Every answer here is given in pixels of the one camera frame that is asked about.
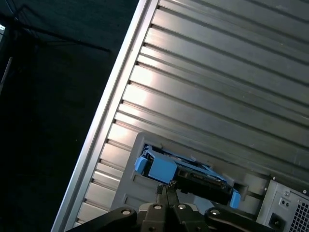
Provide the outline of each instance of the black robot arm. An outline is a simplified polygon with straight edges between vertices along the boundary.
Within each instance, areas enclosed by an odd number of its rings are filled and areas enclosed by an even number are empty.
[[[157,201],[145,203],[139,212],[129,207],[112,210],[70,232],[274,232],[243,216],[221,208],[200,214],[194,204],[179,203],[176,190],[159,186]]]

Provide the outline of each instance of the ventilation grille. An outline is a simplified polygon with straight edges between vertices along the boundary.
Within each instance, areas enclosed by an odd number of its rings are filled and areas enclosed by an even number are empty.
[[[300,203],[297,206],[290,232],[309,232],[309,205]]]

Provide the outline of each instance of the blue drive tray handle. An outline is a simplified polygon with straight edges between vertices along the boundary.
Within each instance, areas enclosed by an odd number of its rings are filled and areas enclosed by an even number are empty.
[[[177,183],[177,188],[231,208],[238,208],[240,193],[209,166],[170,151],[145,145],[135,162],[135,171],[163,184]]]

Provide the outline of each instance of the metal frame edge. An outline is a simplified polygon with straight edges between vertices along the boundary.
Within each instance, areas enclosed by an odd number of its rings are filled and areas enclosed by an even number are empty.
[[[74,226],[75,221],[73,223],[70,223],[69,218],[71,218],[70,215],[73,211],[73,207],[75,205],[75,200],[77,198],[79,189],[82,183],[84,182],[83,180],[85,172],[88,169],[90,160],[93,160],[92,151],[94,150],[94,146],[96,145],[95,141],[99,135],[100,131],[99,126],[103,123],[104,119],[106,118],[106,115],[108,114],[109,103],[111,102],[112,96],[115,90],[117,89],[116,88],[118,83],[117,80],[120,77],[121,70],[123,69],[124,63],[129,55],[129,50],[133,44],[134,36],[136,34],[136,30],[138,29],[138,25],[140,24],[140,20],[145,12],[145,9],[147,8],[147,5],[150,2],[152,2],[152,0],[140,0],[137,5],[130,26],[126,33],[125,39],[123,41],[123,44],[115,61],[114,67],[110,74],[109,80],[106,84],[103,95],[98,104],[98,108],[92,120],[81,153],[74,167],[71,179],[69,181],[67,190],[64,194],[62,203],[55,218],[51,232],[64,232]]]

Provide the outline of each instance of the dark background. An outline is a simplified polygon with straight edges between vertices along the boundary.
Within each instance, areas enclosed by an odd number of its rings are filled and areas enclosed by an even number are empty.
[[[111,50],[21,41],[25,67],[0,95],[0,231],[50,231],[138,0],[14,2],[35,13],[21,22]]]

